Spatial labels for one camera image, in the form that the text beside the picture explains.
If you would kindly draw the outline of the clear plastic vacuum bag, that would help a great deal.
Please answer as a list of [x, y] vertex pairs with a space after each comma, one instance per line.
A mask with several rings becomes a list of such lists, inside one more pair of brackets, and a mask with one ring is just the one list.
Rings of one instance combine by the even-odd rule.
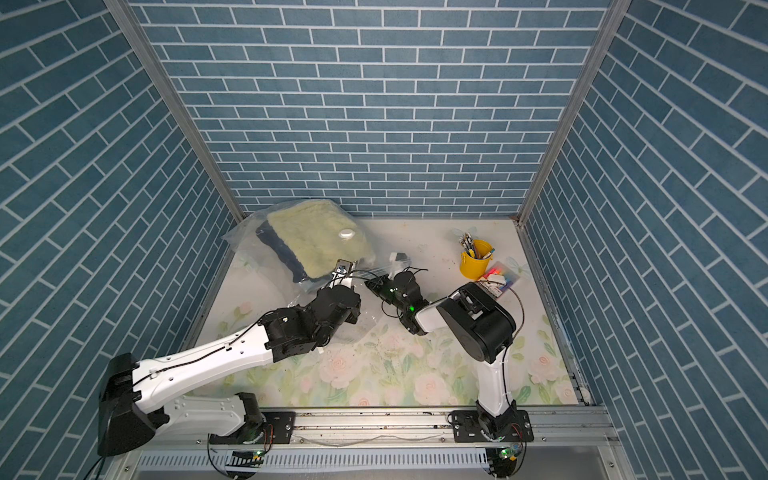
[[223, 239], [235, 252], [235, 278], [267, 310], [306, 305], [333, 278], [355, 286], [363, 301], [359, 319], [341, 326], [333, 345], [361, 341], [380, 320], [363, 281], [410, 264], [392, 242], [328, 199], [292, 200], [257, 211]]

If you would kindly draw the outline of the light green fluffy blanket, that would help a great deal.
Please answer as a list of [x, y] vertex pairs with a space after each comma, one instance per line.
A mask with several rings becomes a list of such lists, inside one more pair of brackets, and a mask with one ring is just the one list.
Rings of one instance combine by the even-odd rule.
[[[279, 237], [295, 253], [308, 280], [320, 279], [336, 267], [338, 260], [373, 260], [372, 241], [354, 218], [330, 200], [307, 200], [266, 215]], [[342, 229], [356, 235], [343, 240]]]

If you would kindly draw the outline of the navy blue star blanket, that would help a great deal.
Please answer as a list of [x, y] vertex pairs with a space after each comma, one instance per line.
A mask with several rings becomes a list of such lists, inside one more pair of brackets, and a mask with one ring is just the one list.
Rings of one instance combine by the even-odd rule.
[[270, 247], [277, 258], [288, 268], [293, 277], [294, 283], [300, 283], [308, 280], [309, 277], [298, 260], [295, 253], [279, 237], [268, 220], [264, 220], [255, 230], [258, 239], [266, 246]]

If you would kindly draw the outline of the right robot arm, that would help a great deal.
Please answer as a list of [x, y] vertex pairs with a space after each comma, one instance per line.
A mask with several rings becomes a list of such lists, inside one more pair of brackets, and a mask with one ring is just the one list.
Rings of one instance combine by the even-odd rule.
[[365, 281], [411, 334], [423, 336], [442, 327], [476, 361], [477, 422], [486, 438], [497, 442], [534, 440], [528, 413], [519, 409], [507, 386], [506, 357], [522, 325], [486, 288], [468, 282], [439, 300], [429, 302], [410, 270]]

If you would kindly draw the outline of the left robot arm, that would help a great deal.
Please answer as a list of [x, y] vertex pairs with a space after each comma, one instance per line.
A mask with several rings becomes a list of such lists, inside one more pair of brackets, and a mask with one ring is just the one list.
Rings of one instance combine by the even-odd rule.
[[325, 347], [343, 324], [356, 324], [360, 307], [353, 288], [326, 287], [305, 306], [269, 311], [245, 329], [200, 347], [156, 359], [137, 360], [130, 353], [112, 358], [99, 393], [98, 455], [124, 454], [165, 433], [209, 435], [230, 445], [266, 440], [266, 418], [255, 395], [193, 400], [188, 393]]

